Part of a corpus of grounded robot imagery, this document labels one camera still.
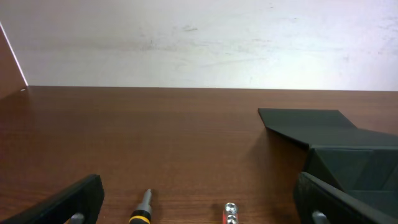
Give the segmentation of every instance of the tabletop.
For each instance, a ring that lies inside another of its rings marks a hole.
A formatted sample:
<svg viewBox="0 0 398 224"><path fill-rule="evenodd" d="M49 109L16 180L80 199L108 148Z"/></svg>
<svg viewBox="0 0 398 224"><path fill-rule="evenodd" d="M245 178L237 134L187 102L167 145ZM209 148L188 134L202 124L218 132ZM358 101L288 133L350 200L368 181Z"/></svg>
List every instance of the tabletop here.
<svg viewBox="0 0 398 224"><path fill-rule="evenodd" d="M307 152L266 131L258 108L340 110L398 134L398 92L30 86L0 100L0 220L88 174L98 223L127 223L153 189L152 223L299 223Z"/></svg>

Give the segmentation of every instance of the screwdriver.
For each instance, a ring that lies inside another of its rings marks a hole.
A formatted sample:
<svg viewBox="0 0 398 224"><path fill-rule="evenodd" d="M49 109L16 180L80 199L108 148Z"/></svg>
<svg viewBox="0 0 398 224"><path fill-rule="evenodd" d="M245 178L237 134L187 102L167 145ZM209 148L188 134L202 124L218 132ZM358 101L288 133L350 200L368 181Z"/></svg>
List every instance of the screwdriver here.
<svg viewBox="0 0 398 224"><path fill-rule="evenodd" d="M148 189L144 194L144 199L132 212L129 224L150 224L150 215L152 208L149 205L152 192Z"/></svg>

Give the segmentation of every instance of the brown wooden panel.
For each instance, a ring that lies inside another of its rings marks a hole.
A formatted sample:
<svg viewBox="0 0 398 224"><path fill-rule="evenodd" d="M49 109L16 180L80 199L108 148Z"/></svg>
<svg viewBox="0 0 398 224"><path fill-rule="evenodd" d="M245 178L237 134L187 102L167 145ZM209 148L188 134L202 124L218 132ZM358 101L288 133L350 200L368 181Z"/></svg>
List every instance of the brown wooden panel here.
<svg viewBox="0 0 398 224"><path fill-rule="evenodd" d="M153 223L299 223L292 200L307 152L268 133L258 108L337 109L398 134L398 92L30 86L0 101L0 220L87 174L98 223L127 223L154 189Z"/></svg>
<svg viewBox="0 0 398 224"><path fill-rule="evenodd" d="M25 81L0 29L0 99L25 88Z"/></svg>

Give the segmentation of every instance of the white wall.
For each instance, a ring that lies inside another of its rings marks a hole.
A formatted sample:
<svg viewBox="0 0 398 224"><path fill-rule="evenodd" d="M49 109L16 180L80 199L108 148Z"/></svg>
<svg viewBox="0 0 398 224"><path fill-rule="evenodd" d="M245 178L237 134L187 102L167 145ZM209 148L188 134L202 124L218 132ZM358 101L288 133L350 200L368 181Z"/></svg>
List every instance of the white wall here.
<svg viewBox="0 0 398 224"><path fill-rule="evenodd" d="M29 85L398 90L396 0L0 0Z"/></svg>

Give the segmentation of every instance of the white edge strip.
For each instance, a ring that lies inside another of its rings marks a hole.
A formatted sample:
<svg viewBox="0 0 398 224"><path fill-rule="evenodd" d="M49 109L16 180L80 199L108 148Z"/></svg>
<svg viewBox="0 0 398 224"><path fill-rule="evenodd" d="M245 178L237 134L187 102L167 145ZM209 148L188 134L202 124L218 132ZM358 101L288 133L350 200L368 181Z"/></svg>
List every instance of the white edge strip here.
<svg viewBox="0 0 398 224"><path fill-rule="evenodd" d="M4 36L6 37L6 40L7 40L8 46L9 46L10 49L11 49L12 55L14 56L14 59L15 59L15 61L17 62L18 69L19 69L19 71L20 71L20 73L21 73L21 75L22 75L22 77L23 77L23 79L24 79L24 81L25 81L25 85L26 85L26 86L29 86L29 85L27 84L26 78L25 78L25 76L24 76L24 72L22 71L21 66L19 65L18 59L17 59L17 57L15 56L14 50L13 50L12 47L11 47L10 41L8 40L6 31L5 31L4 28L2 27L1 22L0 22L0 27L1 27L2 33L3 33Z"/></svg>

